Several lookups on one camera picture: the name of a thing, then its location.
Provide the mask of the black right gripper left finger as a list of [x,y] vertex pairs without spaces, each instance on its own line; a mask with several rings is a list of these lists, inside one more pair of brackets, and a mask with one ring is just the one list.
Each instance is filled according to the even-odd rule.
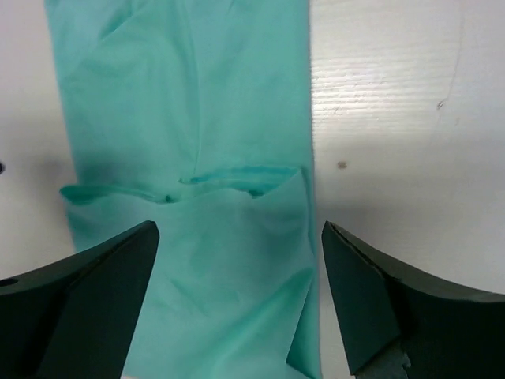
[[1,282],[3,378],[120,378],[159,244],[145,221]]

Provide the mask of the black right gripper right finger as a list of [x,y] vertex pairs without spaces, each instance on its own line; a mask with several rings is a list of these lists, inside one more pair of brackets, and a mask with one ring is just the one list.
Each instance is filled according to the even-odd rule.
[[354,377],[503,377],[502,294],[431,275],[331,222],[322,245]]

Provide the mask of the teal green t-shirt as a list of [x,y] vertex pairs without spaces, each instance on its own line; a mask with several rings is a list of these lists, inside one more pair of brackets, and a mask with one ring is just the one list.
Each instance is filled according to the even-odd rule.
[[48,1],[77,250],[152,220],[124,372],[318,378],[306,1]]

